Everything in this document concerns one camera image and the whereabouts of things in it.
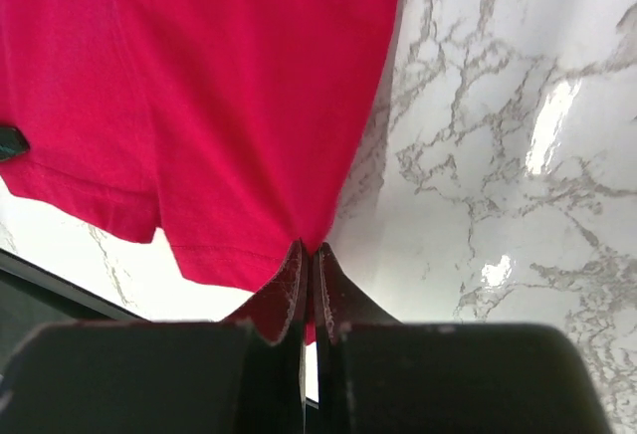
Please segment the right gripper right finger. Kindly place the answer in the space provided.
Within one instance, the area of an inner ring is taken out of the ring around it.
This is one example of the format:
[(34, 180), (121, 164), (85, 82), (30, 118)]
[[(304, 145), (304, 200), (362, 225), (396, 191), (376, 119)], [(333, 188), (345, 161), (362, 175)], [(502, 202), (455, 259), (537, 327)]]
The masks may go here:
[(577, 349), (535, 324), (408, 324), (314, 254), (318, 412), (328, 433), (606, 433)]

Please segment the red t-shirt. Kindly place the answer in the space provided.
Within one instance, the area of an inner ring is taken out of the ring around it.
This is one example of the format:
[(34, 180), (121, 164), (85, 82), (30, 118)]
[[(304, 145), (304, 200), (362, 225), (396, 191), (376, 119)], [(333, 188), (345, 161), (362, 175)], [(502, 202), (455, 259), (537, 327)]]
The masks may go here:
[(261, 289), (316, 250), (367, 124), (398, 0), (1, 0), (16, 196), (168, 240), (192, 282)]

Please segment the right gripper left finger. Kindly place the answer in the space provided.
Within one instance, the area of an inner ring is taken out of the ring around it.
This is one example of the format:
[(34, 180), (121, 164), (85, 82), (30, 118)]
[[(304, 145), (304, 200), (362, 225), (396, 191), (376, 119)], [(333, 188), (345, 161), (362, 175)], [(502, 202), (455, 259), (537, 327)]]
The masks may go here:
[(307, 252), (219, 322), (150, 322), (17, 257), (1, 292), (46, 308), (1, 312), (22, 334), (1, 354), (5, 433), (301, 433)]

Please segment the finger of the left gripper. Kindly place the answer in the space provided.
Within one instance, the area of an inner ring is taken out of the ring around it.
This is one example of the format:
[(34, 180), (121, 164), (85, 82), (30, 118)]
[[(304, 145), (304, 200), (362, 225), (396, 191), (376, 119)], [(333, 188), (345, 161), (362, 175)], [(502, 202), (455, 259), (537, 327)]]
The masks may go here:
[(8, 161), (28, 152), (28, 141), (14, 126), (0, 126), (0, 160)]

